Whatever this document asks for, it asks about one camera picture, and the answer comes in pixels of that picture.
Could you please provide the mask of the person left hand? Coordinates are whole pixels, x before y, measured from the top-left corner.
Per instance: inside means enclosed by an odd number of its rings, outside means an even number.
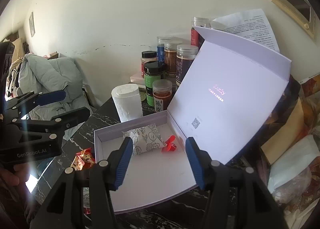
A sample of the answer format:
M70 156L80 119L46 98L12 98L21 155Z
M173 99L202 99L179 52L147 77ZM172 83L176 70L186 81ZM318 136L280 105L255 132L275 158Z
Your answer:
M17 187L20 195L29 194L29 189L26 186L26 182L30 177L30 165L23 163L14 165L13 172L1 167L1 185Z

